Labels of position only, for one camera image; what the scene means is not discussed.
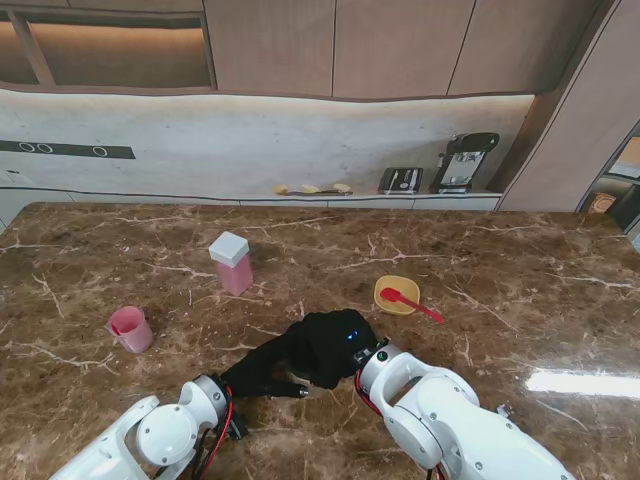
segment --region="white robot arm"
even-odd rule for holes
[[[513,422],[480,408],[473,389],[451,370],[388,344],[359,378],[400,448],[427,470],[442,465],[450,480],[575,480]]]
[[[185,383],[178,403],[159,404],[156,396],[135,403],[51,480],[148,480],[139,462],[164,468],[156,479],[174,480],[196,454],[200,428],[228,426],[232,413],[228,395],[206,375]]]

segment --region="upper cabinet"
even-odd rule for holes
[[[376,100],[552,90],[613,0],[3,2],[9,88]]]
[[[199,12],[202,0],[69,0],[74,8],[125,12]]]
[[[15,4],[21,7],[69,7],[67,0],[3,0],[2,3]]]
[[[335,0],[205,0],[220,92],[331,95]]]
[[[334,96],[446,95],[473,0],[337,0],[337,5]]]
[[[448,93],[553,89],[598,3],[477,0]]]

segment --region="pink cup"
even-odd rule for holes
[[[138,307],[122,307],[117,310],[111,315],[105,328],[131,353],[142,353],[153,342],[153,334],[144,318],[144,312]]]

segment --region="black cloth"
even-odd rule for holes
[[[371,326],[355,310],[309,313],[283,335],[251,350],[222,378],[237,397],[300,397],[304,386],[274,380],[276,363],[284,361],[314,385],[333,389],[341,378],[355,374],[353,355],[376,344]]]

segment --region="brown marble countertop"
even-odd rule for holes
[[[225,230],[252,248],[240,298],[207,252]],[[382,313],[384,274],[413,278],[447,322]],[[138,399],[175,401],[305,312],[350,307],[483,406],[510,406],[577,479],[635,479],[639,299],[640,255],[603,216],[31,205],[0,236],[2,477],[48,478]],[[129,304],[155,334],[142,355],[103,328]],[[553,391],[535,391],[535,373]],[[424,478],[351,381],[238,409],[251,435],[225,441],[207,478]]]

